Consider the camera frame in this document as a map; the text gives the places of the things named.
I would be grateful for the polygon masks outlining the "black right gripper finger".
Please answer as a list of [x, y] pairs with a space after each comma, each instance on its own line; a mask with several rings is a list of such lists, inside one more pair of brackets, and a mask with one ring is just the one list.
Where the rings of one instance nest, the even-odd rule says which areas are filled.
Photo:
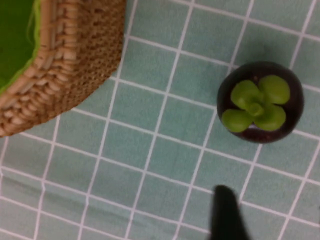
[[235, 192], [225, 185], [213, 188], [210, 240], [250, 240]]

